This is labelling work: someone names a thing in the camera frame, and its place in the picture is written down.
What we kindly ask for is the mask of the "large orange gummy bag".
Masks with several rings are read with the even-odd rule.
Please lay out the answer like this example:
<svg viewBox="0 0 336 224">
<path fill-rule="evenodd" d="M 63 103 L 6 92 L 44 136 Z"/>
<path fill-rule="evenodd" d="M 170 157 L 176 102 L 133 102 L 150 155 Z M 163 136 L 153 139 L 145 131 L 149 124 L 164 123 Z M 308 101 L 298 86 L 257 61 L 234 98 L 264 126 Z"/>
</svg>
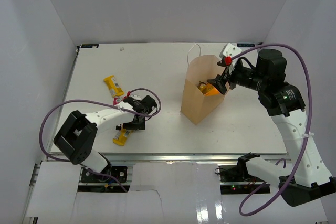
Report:
<svg viewBox="0 0 336 224">
<path fill-rule="evenodd" d="M 220 94 L 220 92 L 213 85 L 205 82 L 199 82 L 198 89 L 204 96 Z"/>
</svg>

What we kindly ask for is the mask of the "yellow snack bar wrapper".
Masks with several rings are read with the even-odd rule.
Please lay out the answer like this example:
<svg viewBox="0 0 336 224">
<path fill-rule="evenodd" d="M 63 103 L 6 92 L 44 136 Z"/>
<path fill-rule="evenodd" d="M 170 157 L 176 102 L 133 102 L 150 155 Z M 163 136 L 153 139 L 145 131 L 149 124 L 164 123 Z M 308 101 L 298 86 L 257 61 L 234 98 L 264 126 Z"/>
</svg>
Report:
<svg viewBox="0 0 336 224">
<path fill-rule="evenodd" d="M 113 138 L 113 143 L 118 146 L 125 146 L 125 143 L 132 133 L 133 130 L 121 129 Z"/>
</svg>

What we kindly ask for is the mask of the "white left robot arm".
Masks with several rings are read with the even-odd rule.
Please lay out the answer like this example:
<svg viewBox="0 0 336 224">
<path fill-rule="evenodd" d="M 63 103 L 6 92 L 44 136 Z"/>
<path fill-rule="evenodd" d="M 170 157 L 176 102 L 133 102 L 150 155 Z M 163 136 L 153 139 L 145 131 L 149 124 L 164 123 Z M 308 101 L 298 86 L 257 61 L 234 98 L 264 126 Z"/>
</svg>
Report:
<svg viewBox="0 0 336 224">
<path fill-rule="evenodd" d="M 87 114 L 75 110 L 66 118 L 53 143 L 72 164 L 89 168 L 98 181 L 104 182 L 110 178 L 112 165 L 93 149 L 96 137 L 111 129 L 145 130 L 145 117 L 157 107 L 156 101 L 147 95 L 141 100 L 127 97 L 116 108 Z"/>
</svg>

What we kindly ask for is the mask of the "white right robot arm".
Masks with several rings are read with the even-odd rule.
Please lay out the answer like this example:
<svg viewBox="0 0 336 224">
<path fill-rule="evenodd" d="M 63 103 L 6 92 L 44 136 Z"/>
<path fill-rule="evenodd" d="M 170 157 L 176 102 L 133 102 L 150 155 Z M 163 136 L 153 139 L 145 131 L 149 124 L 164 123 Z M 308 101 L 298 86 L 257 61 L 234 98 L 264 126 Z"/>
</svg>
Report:
<svg viewBox="0 0 336 224">
<path fill-rule="evenodd" d="M 260 104 L 278 128 L 292 170 L 278 167 L 256 153 L 237 161 L 237 175 L 247 182 L 253 177 L 278 188 L 278 195 L 296 207 L 335 193 L 335 177 L 326 168 L 310 131 L 311 105 L 306 105 L 297 87 L 285 81 L 287 61 L 279 50 L 262 49 L 256 65 L 245 67 L 244 57 L 232 64 L 230 57 L 218 62 L 222 74 L 207 82 L 221 94 L 242 86 L 257 91 Z"/>
</svg>

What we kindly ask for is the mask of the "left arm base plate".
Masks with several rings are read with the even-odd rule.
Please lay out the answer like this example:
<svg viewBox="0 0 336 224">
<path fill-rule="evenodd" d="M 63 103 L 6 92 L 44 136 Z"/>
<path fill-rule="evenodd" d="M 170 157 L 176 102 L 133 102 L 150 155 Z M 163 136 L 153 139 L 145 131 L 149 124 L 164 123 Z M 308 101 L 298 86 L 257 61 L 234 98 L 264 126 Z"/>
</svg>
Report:
<svg viewBox="0 0 336 224">
<path fill-rule="evenodd" d="M 126 166 L 113 166 L 108 171 L 102 172 L 104 175 L 97 175 L 92 173 L 90 169 L 83 168 L 80 181 L 82 183 L 116 183 L 114 179 L 107 176 L 115 177 L 120 183 L 125 183 L 127 181 L 128 168 Z"/>
</svg>

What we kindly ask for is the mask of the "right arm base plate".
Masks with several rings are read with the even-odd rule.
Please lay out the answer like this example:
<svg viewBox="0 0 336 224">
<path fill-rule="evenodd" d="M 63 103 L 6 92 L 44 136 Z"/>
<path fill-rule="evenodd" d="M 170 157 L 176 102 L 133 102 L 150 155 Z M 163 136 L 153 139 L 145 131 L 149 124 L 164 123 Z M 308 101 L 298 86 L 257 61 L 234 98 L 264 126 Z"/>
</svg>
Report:
<svg viewBox="0 0 336 224">
<path fill-rule="evenodd" d="M 263 181 L 257 177 L 243 178 L 235 165 L 223 165 L 214 170 L 220 179 L 221 195 L 248 195 Z"/>
</svg>

